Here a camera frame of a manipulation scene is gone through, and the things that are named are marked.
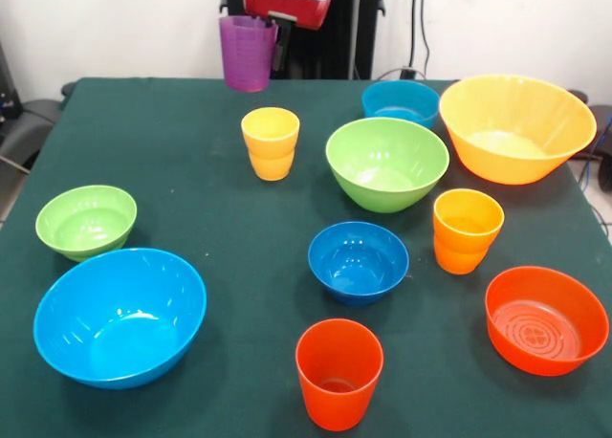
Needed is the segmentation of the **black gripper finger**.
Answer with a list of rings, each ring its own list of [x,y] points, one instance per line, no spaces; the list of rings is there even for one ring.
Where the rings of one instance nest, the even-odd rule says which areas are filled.
[[[284,71],[294,22],[287,19],[276,18],[274,23],[277,27],[277,39],[274,47],[273,70]]]

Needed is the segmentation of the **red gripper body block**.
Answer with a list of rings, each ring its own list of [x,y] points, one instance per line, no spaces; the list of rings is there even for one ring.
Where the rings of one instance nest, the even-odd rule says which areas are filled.
[[[283,19],[297,27],[318,30],[331,0],[243,0],[245,12],[261,18]]]

